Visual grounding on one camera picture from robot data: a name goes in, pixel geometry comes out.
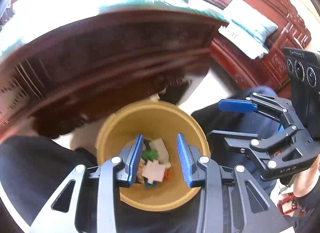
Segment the person's hand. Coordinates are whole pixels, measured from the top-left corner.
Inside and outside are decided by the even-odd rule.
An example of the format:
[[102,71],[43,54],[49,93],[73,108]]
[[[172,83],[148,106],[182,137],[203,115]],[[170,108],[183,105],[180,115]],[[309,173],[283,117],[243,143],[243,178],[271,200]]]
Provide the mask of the person's hand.
[[313,164],[297,174],[293,183],[293,194],[296,197],[303,197],[309,194],[319,180],[319,155],[313,162]]

